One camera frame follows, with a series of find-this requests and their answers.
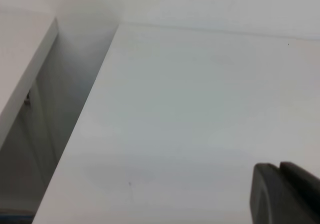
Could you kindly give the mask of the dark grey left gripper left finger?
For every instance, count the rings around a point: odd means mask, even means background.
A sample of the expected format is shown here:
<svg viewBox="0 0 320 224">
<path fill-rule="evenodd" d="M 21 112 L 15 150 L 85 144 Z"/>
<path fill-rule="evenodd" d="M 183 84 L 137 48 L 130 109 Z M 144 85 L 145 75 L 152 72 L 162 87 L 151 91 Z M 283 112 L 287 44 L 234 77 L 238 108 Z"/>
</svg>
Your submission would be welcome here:
<svg viewBox="0 0 320 224">
<path fill-rule="evenodd" d="M 291 182 L 277 167 L 253 168 L 250 211 L 253 223 L 319 223 L 319 185 Z"/>
</svg>

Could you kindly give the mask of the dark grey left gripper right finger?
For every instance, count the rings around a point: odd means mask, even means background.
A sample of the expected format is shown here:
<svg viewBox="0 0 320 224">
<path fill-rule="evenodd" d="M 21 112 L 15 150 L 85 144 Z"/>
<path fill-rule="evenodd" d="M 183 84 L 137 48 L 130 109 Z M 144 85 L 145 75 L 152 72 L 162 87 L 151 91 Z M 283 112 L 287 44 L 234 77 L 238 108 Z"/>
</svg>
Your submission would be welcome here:
<svg viewBox="0 0 320 224">
<path fill-rule="evenodd" d="M 281 162 L 281 173 L 291 182 L 319 184 L 320 179 L 292 162 Z"/>
</svg>

